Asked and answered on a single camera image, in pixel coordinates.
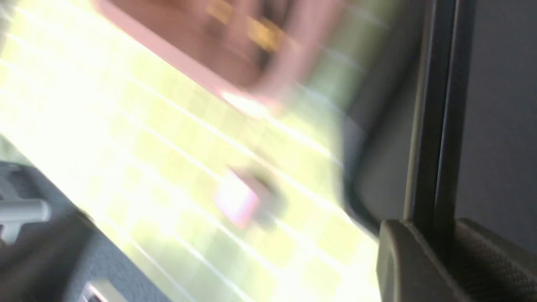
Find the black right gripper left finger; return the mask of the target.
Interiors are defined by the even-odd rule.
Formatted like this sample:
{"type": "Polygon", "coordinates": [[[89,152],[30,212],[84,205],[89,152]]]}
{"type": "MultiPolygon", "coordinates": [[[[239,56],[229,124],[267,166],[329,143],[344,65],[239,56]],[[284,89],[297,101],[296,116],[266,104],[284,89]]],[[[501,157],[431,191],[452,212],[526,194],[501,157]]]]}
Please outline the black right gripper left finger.
{"type": "Polygon", "coordinates": [[[382,222],[376,272],[382,302],[472,302],[406,221],[382,222]]]}

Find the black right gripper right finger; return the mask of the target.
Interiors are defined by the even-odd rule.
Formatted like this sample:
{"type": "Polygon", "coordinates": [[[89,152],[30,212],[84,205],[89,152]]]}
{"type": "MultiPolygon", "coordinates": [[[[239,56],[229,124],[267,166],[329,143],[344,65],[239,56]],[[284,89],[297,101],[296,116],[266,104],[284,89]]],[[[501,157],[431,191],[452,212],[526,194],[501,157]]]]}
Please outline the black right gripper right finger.
{"type": "Polygon", "coordinates": [[[473,302],[535,302],[536,255],[468,219],[455,222],[451,275],[473,302]]]}

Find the grey robot base part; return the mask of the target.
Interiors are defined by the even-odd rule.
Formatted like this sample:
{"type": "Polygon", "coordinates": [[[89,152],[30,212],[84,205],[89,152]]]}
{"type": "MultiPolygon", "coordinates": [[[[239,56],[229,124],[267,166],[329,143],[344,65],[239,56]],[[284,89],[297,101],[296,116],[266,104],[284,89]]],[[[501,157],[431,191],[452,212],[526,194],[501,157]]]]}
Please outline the grey robot base part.
{"type": "Polygon", "coordinates": [[[35,169],[1,162],[2,302],[167,302],[35,169]]]}

